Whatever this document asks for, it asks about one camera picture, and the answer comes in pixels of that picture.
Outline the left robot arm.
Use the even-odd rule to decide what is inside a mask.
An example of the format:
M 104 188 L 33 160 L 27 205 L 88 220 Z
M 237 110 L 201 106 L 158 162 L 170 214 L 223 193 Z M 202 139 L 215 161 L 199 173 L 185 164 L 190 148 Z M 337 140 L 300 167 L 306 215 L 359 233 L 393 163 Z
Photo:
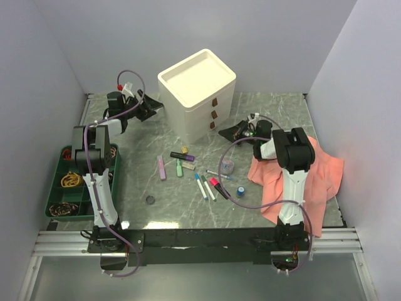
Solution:
M 164 106 L 142 90 L 137 95 L 110 92 L 107 102 L 103 120 L 74 127 L 71 146 L 71 158 L 88 188 L 97 228 L 113 228 L 119 223 L 108 183 L 112 164 L 110 137 L 123 134 L 128 120 L 137 118 L 143 122 Z

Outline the white eraser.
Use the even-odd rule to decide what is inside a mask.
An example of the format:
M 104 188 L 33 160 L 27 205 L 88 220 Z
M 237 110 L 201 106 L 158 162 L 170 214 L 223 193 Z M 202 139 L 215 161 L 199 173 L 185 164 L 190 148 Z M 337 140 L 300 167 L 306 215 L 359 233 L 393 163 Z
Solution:
M 189 169 L 189 170 L 192 170 L 192 171 L 195 170 L 195 165 L 193 165 L 192 163 L 189 163 L 189 162 L 183 162 L 182 163 L 182 167 L 186 168 L 186 169 Z

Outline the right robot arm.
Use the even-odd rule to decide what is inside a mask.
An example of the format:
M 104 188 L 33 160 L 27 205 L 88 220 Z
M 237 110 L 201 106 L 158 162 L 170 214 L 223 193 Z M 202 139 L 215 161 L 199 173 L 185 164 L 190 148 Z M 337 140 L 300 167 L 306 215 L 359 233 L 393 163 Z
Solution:
M 272 130 L 269 137 L 264 136 L 261 130 L 256 129 L 253 135 L 238 139 L 229 147 L 234 147 L 247 140 L 256 141 L 254 146 L 259 149 L 262 161 L 267 160 L 266 156 L 275 156 L 282 168 L 284 198 L 261 206 L 248 206 L 233 199 L 225 188 L 222 188 L 222 193 L 234 204 L 246 209 L 264 209 L 281 204 L 276 226 L 284 228 L 276 232 L 274 241 L 278 248 L 288 250 L 297 240 L 295 232 L 288 227 L 300 227 L 307 222 L 309 234 L 313 234 L 310 217 L 304 208 L 304 193 L 308 172 L 315 161 L 314 148 L 301 127 L 287 132 L 278 128 Z

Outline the green mint highlighter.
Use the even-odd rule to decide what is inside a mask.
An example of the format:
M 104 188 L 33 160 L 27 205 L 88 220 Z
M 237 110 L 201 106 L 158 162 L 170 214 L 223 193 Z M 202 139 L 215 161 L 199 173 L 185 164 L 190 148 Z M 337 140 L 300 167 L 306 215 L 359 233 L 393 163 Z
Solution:
M 177 177 L 182 177 L 184 175 L 180 159 L 176 159 L 176 175 Z

